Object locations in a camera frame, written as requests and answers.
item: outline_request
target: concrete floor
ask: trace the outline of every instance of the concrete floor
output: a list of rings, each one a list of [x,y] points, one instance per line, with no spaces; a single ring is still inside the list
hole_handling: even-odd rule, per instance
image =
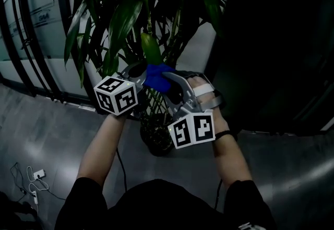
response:
[[[44,169],[50,190],[66,198],[80,160],[104,117],[44,97],[32,98],[0,84],[0,191],[12,200],[22,193],[10,167],[20,163],[25,187],[27,166]],[[241,132],[239,144],[255,183],[268,203],[279,229],[319,228],[334,210],[334,134],[296,137]],[[219,177],[211,144],[205,143],[168,156],[152,156],[139,135],[139,122],[127,120],[119,146],[128,188],[162,178],[185,187],[214,206]],[[124,193],[123,172],[115,158],[103,194],[108,207]],[[218,210],[222,211],[224,189]],[[39,192],[39,212],[45,229],[53,229],[64,201]],[[33,199],[26,195],[33,207]]]

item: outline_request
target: black cable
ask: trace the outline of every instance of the black cable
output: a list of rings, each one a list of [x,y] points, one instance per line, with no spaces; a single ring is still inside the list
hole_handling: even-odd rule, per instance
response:
[[[19,200],[15,201],[15,202],[20,202],[20,200],[21,200],[22,198],[24,198],[25,196],[26,196],[26,194],[24,194]]]
[[[15,175],[14,175],[13,172],[11,171],[11,169],[13,169],[13,168],[15,168],[15,170],[21,175],[21,184],[22,184],[22,187],[20,187],[20,186],[16,183]],[[22,175],[22,172],[21,172],[21,170],[20,170],[20,165],[19,165],[19,163],[16,162],[16,163],[15,163],[9,170],[10,170],[10,173],[11,173],[13,179],[14,179],[14,184],[20,189],[20,191],[21,191],[22,194],[23,194],[23,197],[24,197],[27,193],[29,193],[30,195],[33,196],[33,194],[30,193],[30,192],[25,188],[25,186],[24,186],[24,184],[23,184],[23,175]]]
[[[120,153],[118,151],[118,148],[116,148],[116,153],[117,153],[118,159],[120,160],[120,163],[121,163],[121,166],[122,166],[122,169],[123,169],[123,173],[124,173],[124,187],[125,187],[125,192],[127,192],[125,169],[124,169],[123,162],[121,160],[121,156],[120,156]]]
[[[40,184],[46,189],[45,185],[44,185],[40,180],[39,180],[39,182],[40,182]],[[50,193],[51,195],[53,195],[54,197],[66,201],[66,199],[60,198],[60,197],[58,197],[57,195],[53,194],[49,189],[47,189],[46,191],[49,192],[49,193]]]
[[[217,206],[218,206],[218,200],[219,200],[219,191],[220,191],[220,187],[221,187],[221,184],[223,183],[223,180],[220,179],[220,182],[219,182],[219,185],[218,185],[218,188],[217,188],[217,196],[216,196],[216,203],[214,205],[214,209],[216,210],[217,209]]]
[[[60,197],[57,197],[55,194],[53,194],[51,191],[49,191],[49,190],[47,190],[47,192],[49,192],[51,195],[53,195],[54,197],[56,197],[56,198],[58,198],[58,199],[61,199],[61,200],[65,200],[66,201],[66,199],[63,199],[63,198],[60,198]]]

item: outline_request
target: person's hand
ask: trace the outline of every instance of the person's hand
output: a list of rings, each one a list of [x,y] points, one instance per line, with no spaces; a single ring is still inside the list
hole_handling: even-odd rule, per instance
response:
[[[202,84],[207,83],[206,80],[204,80],[203,78],[199,76],[188,78],[187,80],[192,88],[196,88],[198,86],[201,86]],[[214,93],[209,92],[209,93],[198,96],[197,100],[199,103],[204,103],[214,98],[215,98]],[[215,133],[230,130],[226,120],[223,118],[223,116],[220,113],[219,107],[215,107],[213,109],[213,121],[214,121]]]

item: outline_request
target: white plug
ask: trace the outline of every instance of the white plug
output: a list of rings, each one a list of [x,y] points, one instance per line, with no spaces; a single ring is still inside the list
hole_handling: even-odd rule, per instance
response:
[[[46,175],[45,170],[41,169],[38,172],[33,173],[33,178],[37,180],[43,178],[45,175]]]
[[[34,200],[35,204],[38,205],[38,198],[37,198],[36,191],[33,191],[32,194],[34,195],[33,200]]]

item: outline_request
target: black plant pot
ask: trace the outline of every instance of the black plant pot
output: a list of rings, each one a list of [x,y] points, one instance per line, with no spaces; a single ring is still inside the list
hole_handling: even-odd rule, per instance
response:
[[[162,113],[140,117],[140,136],[154,156],[167,155],[174,147],[173,140],[168,131],[168,125],[173,122],[170,114]]]

